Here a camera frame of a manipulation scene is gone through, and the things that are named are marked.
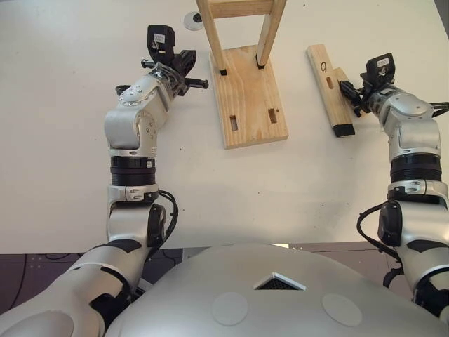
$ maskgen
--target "black cable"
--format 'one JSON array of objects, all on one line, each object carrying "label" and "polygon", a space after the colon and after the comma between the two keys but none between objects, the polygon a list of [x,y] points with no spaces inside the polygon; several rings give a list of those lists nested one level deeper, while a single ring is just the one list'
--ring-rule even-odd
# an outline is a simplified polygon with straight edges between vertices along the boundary
[{"label": "black cable", "polygon": [[385,288],[389,288],[390,284],[391,284],[391,281],[393,281],[393,279],[396,276],[403,275],[403,274],[404,274],[404,269],[402,267],[392,268],[387,274],[385,274],[384,281],[382,283],[383,286]]},{"label": "black cable", "polygon": [[434,113],[432,114],[432,118],[441,116],[442,114],[445,114],[448,111],[449,111],[449,109],[435,110]]},{"label": "black cable", "polygon": [[162,255],[164,255],[168,260],[172,260],[172,262],[173,262],[173,267],[176,266],[176,260],[175,260],[174,258],[171,258],[170,256],[167,256],[166,250],[165,250],[165,249],[162,249]]},{"label": "black cable", "polygon": [[170,192],[163,191],[163,190],[159,190],[159,195],[161,197],[166,198],[169,202],[172,203],[172,205],[173,205],[173,212],[170,214],[171,215],[171,221],[170,221],[170,225],[168,225],[168,228],[167,228],[166,238],[158,246],[152,247],[149,250],[148,255],[147,255],[147,260],[150,259],[162,247],[162,245],[166,243],[166,241],[168,240],[168,238],[170,237],[171,233],[173,233],[173,230],[176,227],[177,217],[179,215],[179,208],[177,207],[175,197]]},{"label": "black cable", "polygon": [[434,109],[439,109],[434,111],[434,113],[432,114],[432,118],[441,116],[442,114],[449,111],[449,102],[437,102],[430,104],[432,105],[432,107],[434,107]]},{"label": "black cable", "polygon": [[401,259],[399,258],[399,255],[397,254],[397,252],[391,248],[389,248],[388,246],[385,246],[384,244],[381,244],[380,242],[378,242],[377,240],[374,240],[372,237],[369,237],[368,235],[366,235],[361,227],[362,221],[369,216],[371,213],[374,213],[376,211],[379,211],[382,208],[382,205],[384,203],[381,203],[377,206],[371,207],[370,209],[367,209],[366,211],[364,211],[363,213],[360,213],[360,216],[358,217],[357,220],[357,232],[365,238],[366,241],[368,241],[370,244],[372,244],[374,247],[376,247],[377,249],[379,249],[380,251],[383,251],[385,253],[387,253],[388,255],[390,255],[392,258],[395,258],[397,261],[401,261]]},{"label": "black cable", "polygon": [[68,257],[70,254],[71,254],[71,253],[67,253],[67,254],[64,254],[64,255],[62,255],[62,256],[58,256],[58,257],[56,257],[56,258],[51,258],[51,257],[50,257],[50,254],[44,254],[44,256],[45,256],[45,258],[46,258],[47,260],[57,261],[57,260],[62,260],[63,258]]},{"label": "black cable", "polygon": [[23,280],[25,279],[25,274],[27,272],[27,257],[28,257],[28,255],[25,254],[25,259],[23,260],[22,276],[20,278],[20,283],[19,283],[19,289],[17,290],[17,293],[15,294],[14,300],[11,303],[11,305],[9,306],[8,310],[11,310],[12,308],[14,308],[14,305],[17,302],[17,299],[19,298],[20,292],[22,291]]}]

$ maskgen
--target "wooden base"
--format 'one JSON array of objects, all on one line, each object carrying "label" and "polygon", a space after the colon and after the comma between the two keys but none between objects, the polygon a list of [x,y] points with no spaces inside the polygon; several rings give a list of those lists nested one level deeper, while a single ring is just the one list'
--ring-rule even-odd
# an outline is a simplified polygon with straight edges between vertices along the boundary
[{"label": "wooden base", "polygon": [[223,50],[227,75],[220,75],[212,54],[210,66],[224,136],[232,149],[285,140],[286,119],[272,65],[257,68],[257,46]]}]

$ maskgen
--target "dark floor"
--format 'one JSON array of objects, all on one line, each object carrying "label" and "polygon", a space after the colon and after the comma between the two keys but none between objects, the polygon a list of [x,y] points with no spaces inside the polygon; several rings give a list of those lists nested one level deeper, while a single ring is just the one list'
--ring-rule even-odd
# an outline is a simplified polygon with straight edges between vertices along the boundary
[{"label": "dark floor", "polygon": [[[360,272],[368,279],[382,284],[385,273],[393,266],[393,261],[386,255],[379,253],[374,247],[365,242],[345,242],[335,244],[292,244],[292,249],[312,251]],[[174,258],[176,263],[182,262],[182,249],[166,249],[166,255]],[[76,253],[66,254],[29,254],[25,268],[22,290],[16,305],[43,291],[56,277],[66,271],[79,258]],[[155,283],[174,266],[174,261],[165,258],[158,252],[154,259],[144,268],[143,278]],[[11,306],[18,291],[22,277],[25,255],[0,255],[0,314]],[[391,290],[410,299],[411,292],[403,276],[393,281]]]}]

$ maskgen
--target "wooden post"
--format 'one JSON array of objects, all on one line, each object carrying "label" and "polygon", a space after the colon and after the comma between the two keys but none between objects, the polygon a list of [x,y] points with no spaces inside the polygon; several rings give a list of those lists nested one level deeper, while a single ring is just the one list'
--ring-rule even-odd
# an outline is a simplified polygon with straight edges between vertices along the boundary
[{"label": "wooden post", "polygon": [[218,66],[221,75],[226,75],[226,63],[223,57],[222,47],[220,45],[220,40],[218,39],[217,27],[215,22],[213,22],[212,11],[210,10],[208,0],[196,0],[199,12],[201,14],[201,19],[204,24],[204,29],[208,36],[210,49],[212,49],[213,58]]},{"label": "wooden post", "polygon": [[259,68],[263,68],[267,64],[286,2],[287,0],[273,0],[270,14],[265,16],[256,53],[257,66]]}]

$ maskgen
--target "vent grille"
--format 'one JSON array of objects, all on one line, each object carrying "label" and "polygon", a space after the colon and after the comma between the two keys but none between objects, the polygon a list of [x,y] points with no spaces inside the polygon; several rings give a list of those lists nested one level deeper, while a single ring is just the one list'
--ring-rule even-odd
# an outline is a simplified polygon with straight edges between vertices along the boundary
[{"label": "vent grille", "polygon": [[270,279],[266,284],[263,284],[259,288],[259,290],[298,290],[293,288],[291,285],[282,282],[280,279]]},{"label": "vent grille", "polygon": [[277,272],[273,272],[268,277],[264,277],[253,288],[255,290],[306,290],[304,285]]}]

